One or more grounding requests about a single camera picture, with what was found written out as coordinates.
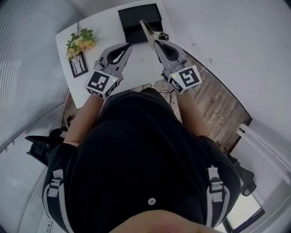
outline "flower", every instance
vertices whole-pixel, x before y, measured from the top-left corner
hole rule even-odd
[[[68,41],[68,59],[77,56],[81,51],[91,49],[96,46],[95,38],[92,34],[93,30],[82,29],[80,34],[72,33],[72,39]]]

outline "black box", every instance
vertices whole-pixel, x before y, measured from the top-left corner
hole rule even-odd
[[[148,22],[153,31],[163,31],[162,18],[156,4],[140,5],[118,11],[127,43],[147,42],[140,20]]]

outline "white table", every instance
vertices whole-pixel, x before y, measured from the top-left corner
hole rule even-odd
[[[99,38],[95,48],[84,52],[89,72],[93,69],[94,62],[98,60],[104,49],[114,44],[126,42],[118,10],[151,3],[156,3],[158,5],[162,17],[163,30],[169,35],[170,41],[175,43],[168,16],[160,0],[144,0],[102,11],[79,22],[81,29],[92,29],[94,30],[94,35]],[[71,38],[70,34],[76,32],[76,29],[77,24],[74,24],[57,34],[55,39],[66,81],[76,107],[80,108],[89,97],[89,93],[85,89],[89,72],[74,78],[70,64],[66,58],[67,41]],[[122,72],[124,80],[112,92],[112,94],[126,91],[149,82],[158,81],[162,79],[162,70],[163,65],[159,63],[156,53],[150,48],[148,43],[133,45],[132,53]]]

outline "backpack strap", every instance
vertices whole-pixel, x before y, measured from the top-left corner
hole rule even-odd
[[[207,219],[206,226],[216,227],[218,226],[226,213],[227,206],[229,203],[230,193],[227,187],[224,186],[223,181],[219,178],[218,169],[216,167],[208,168],[210,186],[207,188]],[[213,203],[223,203],[222,210],[219,215],[217,222],[213,219]]]
[[[65,208],[65,189],[63,183],[63,170],[53,172],[54,178],[45,187],[43,202],[48,217],[54,220],[65,232],[74,233]]]

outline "black t-shirt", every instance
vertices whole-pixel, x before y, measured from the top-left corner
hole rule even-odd
[[[210,138],[187,130],[166,102],[130,92],[104,106],[78,147],[60,144],[54,150],[45,186],[54,170],[64,170],[66,209],[75,233],[107,233],[157,209],[205,224],[211,165],[230,190],[228,214],[240,192],[228,158]],[[154,205],[148,204],[150,198]]]

